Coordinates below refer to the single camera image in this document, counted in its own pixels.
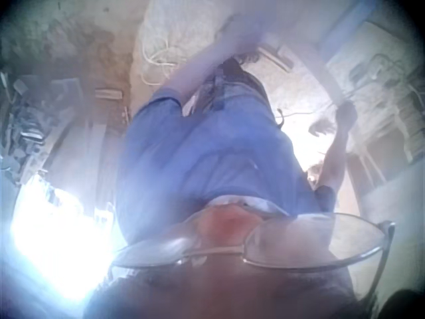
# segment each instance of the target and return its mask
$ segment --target nose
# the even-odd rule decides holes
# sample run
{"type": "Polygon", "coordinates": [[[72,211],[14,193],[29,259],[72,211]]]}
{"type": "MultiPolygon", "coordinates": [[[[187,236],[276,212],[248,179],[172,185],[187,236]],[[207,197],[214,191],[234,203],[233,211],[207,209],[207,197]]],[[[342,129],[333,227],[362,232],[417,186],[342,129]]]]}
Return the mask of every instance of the nose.
{"type": "Polygon", "coordinates": [[[237,204],[207,208],[197,220],[204,248],[241,245],[262,219],[237,204]]]}

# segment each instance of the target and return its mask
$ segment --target bright light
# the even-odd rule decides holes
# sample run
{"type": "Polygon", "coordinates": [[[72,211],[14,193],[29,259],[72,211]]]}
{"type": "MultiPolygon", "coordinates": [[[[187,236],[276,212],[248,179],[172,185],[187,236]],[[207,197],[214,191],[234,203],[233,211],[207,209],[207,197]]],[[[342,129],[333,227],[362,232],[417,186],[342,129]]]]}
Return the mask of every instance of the bright light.
{"type": "Polygon", "coordinates": [[[53,205],[47,189],[38,175],[22,186],[12,223],[15,244],[63,297],[82,300],[112,261],[113,215],[98,211],[98,218],[84,216],[77,198],[59,189],[54,190],[59,203],[53,205]]]}

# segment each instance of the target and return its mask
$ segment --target blue shirt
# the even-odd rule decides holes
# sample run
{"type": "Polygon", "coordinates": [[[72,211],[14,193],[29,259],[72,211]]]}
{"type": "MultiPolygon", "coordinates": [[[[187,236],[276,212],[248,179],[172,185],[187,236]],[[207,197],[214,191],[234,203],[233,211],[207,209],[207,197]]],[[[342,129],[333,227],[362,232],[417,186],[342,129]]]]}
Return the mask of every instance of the blue shirt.
{"type": "Polygon", "coordinates": [[[184,117],[176,94],[162,89],[134,117],[116,198],[129,244],[220,195],[259,197],[290,215],[333,210],[335,194],[311,189],[267,101],[243,84],[224,87],[206,112],[184,117]]]}

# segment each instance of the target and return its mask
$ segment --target person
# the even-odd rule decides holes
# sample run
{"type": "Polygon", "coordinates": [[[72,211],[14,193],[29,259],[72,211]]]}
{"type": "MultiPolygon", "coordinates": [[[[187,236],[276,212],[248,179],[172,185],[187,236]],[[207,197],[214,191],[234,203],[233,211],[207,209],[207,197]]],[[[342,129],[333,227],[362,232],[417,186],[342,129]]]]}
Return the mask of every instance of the person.
{"type": "Polygon", "coordinates": [[[287,223],[264,221],[332,214],[357,119],[351,103],[337,109],[335,140],[313,190],[263,86],[237,61],[259,40],[259,32],[229,24],[134,116],[117,186],[117,218],[128,247],[115,264],[131,270],[93,295],[86,318],[365,314],[346,268],[317,274],[258,267],[272,255],[274,265],[335,260],[327,245],[306,239],[308,232],[292,241],[294,232],[283,237],[287,223]],[[183,116],[194,94],[195,107],[183,116]],[[239,251],[248,237],[246,251],[239,251]],[[181,247],[190,247],[191,255],[173,259],[181,247]],[[242,253],[250,256],[241,258],[242,253]]]}

